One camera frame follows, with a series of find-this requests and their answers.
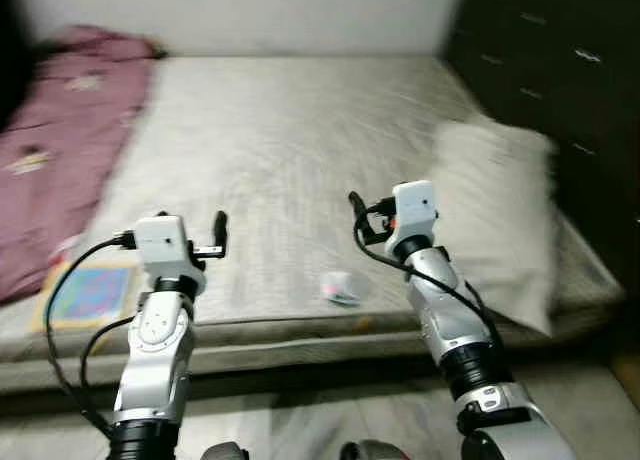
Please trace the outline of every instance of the white wall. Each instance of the white wall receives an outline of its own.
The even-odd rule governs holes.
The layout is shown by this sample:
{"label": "white wall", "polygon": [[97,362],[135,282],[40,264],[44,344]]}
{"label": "white wall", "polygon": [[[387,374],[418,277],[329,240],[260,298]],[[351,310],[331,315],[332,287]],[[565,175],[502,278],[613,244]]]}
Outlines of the white wall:
{"label": "white wall", "polygon": [[457,0],[23,0],[36,38],[95,24],[211,54],[435,53]]}

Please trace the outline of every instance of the maroon bedsheet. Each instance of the maroon bedsheet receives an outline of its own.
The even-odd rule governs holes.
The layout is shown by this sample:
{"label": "maroon bedsheet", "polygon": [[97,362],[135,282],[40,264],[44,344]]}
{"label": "maroon bedsheet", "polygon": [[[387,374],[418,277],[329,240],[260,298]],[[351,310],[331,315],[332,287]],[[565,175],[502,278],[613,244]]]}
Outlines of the maroon bedsheet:
{"label": "maroon bedsheet", "polygon": [[0,134],[0,303],[36,292],[91,218],[152,66],[140,38],[75,27]]}

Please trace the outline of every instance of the black cable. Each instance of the black cable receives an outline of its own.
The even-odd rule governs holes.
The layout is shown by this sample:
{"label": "black cable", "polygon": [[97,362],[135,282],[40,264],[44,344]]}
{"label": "black cable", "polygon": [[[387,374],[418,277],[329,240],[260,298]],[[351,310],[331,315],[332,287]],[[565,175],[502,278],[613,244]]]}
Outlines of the black cable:
{"label": "black cable", "polygon": [[56,284],[51,296],[49,297],[49,302],[47,303],[47,308],[45,310],[45,335],[47,338],[47,345],[49,347],[49,363],[53,366],[53,370],[56,374],[58,382],[60,383],[60,388],[76,403],[82,416],[85,417],[94,427],[100,430],[107,438],[111,435],[111,426],[107,422],[107,420],[100,415],[100,413],[93,408],[93,405],[84,398],[83,395],[79,394],[78,391],[69,383],[67,378],[64,375],[62,367],[58,363],[58,348],[53,339],[53,326],[51,325],[51,312],[53,311],[53,304],[56,300],[56,296],[60,293],[62,286],[67,281],[71,273],[80,265],[87,257],[93,255],[98,250],[103,248],[117,245],[118,242],[115,239],[108,240],[106,242],[99,243],[94,245],[85,253],[80,255],[67,269],[66,272],[60,277],[60,280]]}
{"label": "black cable", "polygon": [[[378,262],[384,263],[385,265],[388,265],[390,267],[396,268],[398,270],[402,270],[403,272],[406,272],[410,275],[415,275],[416,277],[420,277],[423,280],[426,280],[427,282],[435,285],[436,287],[438,287],[439,289],[441,289],[442,291],[444,291],[445,293],[448,293],[449,295],[451,295],[453,298],[455,298],[456,300],[458,300],[460,303],[462,303],[465,307],[467,307],[469,310],[471,310],[473,313],[475,313],[480,320],[482,320],[482,323],[484,323],[484,325],[487,327],[487,329],[489,330],[489,334],[491,336],[491,339],[493,340],[494,345],[497,348],[497,351],[502,354],[503,350],[504,350],[504,346],[502,344],[502,338],[500,337],[500,334],[498,333],[498,329],[496,328],[496,326],[494,325],[493,321],[486,315],[486,313],[484,312],[484,304],[482,303],[482,300],[480,300],[478,302],[478,304],[480,305],[479,307],[476,307],[469,299],[465,298],[464,296],[460,295],[458,292],[456,292],[453,288],[451,288],[449,285],[442,283],[441,281],[426,275],[422,272],[419,272],[418,270],[416,270],[413,267],[410,267],[408,265],[405,265],[403,263],[400,263],[398,261],[395,260],[391,260],[390,258],[387,257],[383,257],[382,255],[378,255],[377,253],[372,252],[371,250],[369,250],[364,243],[362,243],[362,240],[360,239],[360,235],[359,235],[359,229],[360,229],[360,224],[365,220],[366,216],[370,213],[375,213],[371,208],[367,209],[364,212],[361,212],[360,214],[358,214],[358,216],[356,217],[356,221],[353,224],[353,238],[356,242],[356,245],[358,245],[358,248],[360,250],[362,250],[362,252],[367,255],[370,258],[373,258],[374,260],[377,260]],[[470,287],[470,284],[467,282],[466,283],[467,288]],[[480,295],[478,294],[478,292],[471,287],[469,289],[471,291],[471,293],[476,297],[476,299],[480,299]]]}
{"label": "black cable", "polygon": [[93,400],[91,399],[91,395],[90,395],[91,386],[89,385],[89,381],[87,380],[87,360],[89,358],[89,354],[91,353],[93,346],[96,344],[96,342],[100,339],[101,336],[113,330],[114,328],[118,328],[122,325],[126,325],[127,323],[130,323],[133,319],[134,317],[131,316],[131,317],[123,318],[121,320],[117,320],[113,323],[110,323],[109,325],[105,325],[104,327],[102,327],[100,330],[98,330],[96,333],[93,334],[89,342],[87,342],[87,344],[84,346],[82,350],[82,354],[80,355],[80,374],[79,374],[80,388],[83,390],[83,394],[87,402],[89,402],[91,407],[93,407],[94,409],[95,409],[95,404],[93,403]]}

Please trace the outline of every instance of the bed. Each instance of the bed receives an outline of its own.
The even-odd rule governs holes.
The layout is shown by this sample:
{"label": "bed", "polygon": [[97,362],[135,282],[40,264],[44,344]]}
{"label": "bed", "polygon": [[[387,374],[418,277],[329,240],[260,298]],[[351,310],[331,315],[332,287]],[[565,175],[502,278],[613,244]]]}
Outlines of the bed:
{"label": "bed", "polygon": [[[159,210],[184,216],[205,243],[214,213],[228,213],[227,258],[209,262],[196,301],[195,374],[424,353],[402,275],[353,244],[346,193],[377,199],[424,178],[435,125],[477,110],[431,57],[168,58],[81,248]],[[623,297],[570,222],[559,225],[554,335],[499,319],[512,347],[589,332]],[[328,302],[319,278],[332,270],[367,276],[371,295],[357,308]],[[4,393],[54,385],[44,340],[28,330],[36,301],[0,310]],[[90,334],[57,336],[70,372]],[[92,382],[116,381],[125,358],[120,331],[92,358]]]}

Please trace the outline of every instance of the white pillow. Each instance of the white pillow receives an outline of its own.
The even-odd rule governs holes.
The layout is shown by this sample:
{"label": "white pillow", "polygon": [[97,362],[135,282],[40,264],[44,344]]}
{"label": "white pillow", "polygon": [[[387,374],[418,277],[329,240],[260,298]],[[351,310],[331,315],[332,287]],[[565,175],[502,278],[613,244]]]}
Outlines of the white pillow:
{"label": "white pillow", "polygon": [[444,245],[487,307],[550,334],[555,208],[543,135],[476,116],[435,132],[428,178]]}

